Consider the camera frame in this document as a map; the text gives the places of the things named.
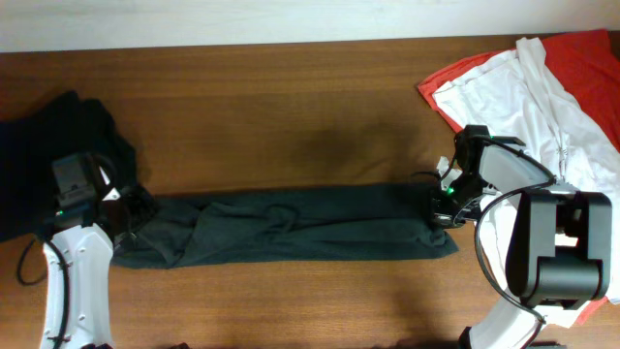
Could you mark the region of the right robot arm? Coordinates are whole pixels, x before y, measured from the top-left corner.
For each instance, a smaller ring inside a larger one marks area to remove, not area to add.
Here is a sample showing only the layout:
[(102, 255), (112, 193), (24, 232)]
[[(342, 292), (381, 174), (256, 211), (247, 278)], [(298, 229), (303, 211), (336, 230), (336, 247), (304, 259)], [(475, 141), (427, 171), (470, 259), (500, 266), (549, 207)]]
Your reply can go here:
[[(611, 281), (612, 203), (584, 192), (530, 157), (517, 137), (490, 135), (468, 125), (454, 138), (452, 167), (460, 175), (439, 178), (431, 217), (443, 228), (475, 223), (480, 269), (500, 299), (473, 327), (460, 348), (532, 348), (548, 323), (548, 311), (579, 310), (604, 297)], [(509, 227), (506, 285), (490, 271), (482, 249), (484, 217), (502, 202), (516, 209)]]

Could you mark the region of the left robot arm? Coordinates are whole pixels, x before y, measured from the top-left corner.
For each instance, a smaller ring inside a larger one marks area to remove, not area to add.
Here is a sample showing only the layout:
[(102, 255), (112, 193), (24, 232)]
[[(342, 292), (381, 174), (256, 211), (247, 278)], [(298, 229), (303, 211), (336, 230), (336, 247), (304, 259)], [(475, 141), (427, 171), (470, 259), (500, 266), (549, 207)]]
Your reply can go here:
[(137, 244), (157, 207), (142, 188), (120, 189), (108, 157), (82, 152), (51, 164), (54, 213), (41, 233), (46, 257), (42, 348), (112, 348), (109, 269)]

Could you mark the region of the black Nike t-shirt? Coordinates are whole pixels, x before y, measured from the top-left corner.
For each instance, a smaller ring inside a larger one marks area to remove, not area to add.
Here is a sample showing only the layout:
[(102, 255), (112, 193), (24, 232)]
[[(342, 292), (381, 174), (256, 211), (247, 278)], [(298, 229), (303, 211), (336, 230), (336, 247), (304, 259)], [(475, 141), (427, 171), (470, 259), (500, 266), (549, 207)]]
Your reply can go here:
[(458, 247), (430, 221), (431, 191), (427, 183), (396, 183), (158, 198), (112, 261), (163, 270), (439, 259)]

